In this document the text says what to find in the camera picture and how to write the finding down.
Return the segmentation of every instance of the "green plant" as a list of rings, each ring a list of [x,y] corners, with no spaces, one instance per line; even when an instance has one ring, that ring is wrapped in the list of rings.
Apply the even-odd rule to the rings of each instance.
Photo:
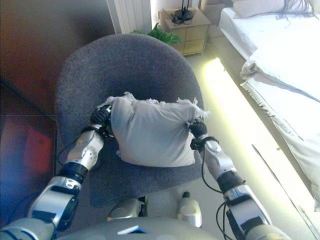
[[[133,30],[132,34],[143,34],[139,30]],[[160,41],[166,43],[166,44],[177,44],[180,42],[180,38],[170,32],[163,31],[162,27],[159,26],[159,23],[157,23],[154,28],[148,32],[146,35],[159,39]]]

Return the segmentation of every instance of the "white radiator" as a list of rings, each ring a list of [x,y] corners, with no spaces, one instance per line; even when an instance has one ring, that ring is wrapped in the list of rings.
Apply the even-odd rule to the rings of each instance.
[[[122,34],[151,31],[150,0],[114,0],[114,5]]]

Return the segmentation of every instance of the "dark wall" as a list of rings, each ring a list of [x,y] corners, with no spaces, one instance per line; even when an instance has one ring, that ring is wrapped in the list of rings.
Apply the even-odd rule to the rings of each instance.
[[[106,0],[1,0],[1,80],[54,114],[57,78],[76,49],[114,34]]]

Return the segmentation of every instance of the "wooden nightstand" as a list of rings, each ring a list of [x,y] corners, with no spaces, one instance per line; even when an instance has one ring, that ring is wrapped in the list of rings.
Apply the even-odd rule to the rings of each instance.
[[[193,18],[182,24],[172,22],[176,10],[162,10],[159,12],[160,25],[165,32],[176,34],[181,42],[173,44],[182,55],[199,54],[204,51],[210,21],[198,8],[189,8]]]

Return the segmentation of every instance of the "robot forearm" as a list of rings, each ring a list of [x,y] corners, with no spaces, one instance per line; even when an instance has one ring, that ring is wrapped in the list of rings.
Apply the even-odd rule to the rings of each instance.
[[[94,129],[95,125],[81,134],[58,175],[33,202],[28,217],[4,227],[1,239],[49,240],[55,230],[64,231],[71,225],[82,183],[104,145]]]
[[[233,161],[224,153],[214,137],[208,137],[205,124],[202,121],[196,121],[189,128],[196,137],[193,145],[206,153],[204,161],[210,174],[217,181],[229,208],[227,217],[236,238],[238,240],[289,240],[288,236],[271,225],[267,211],[239,176]]]

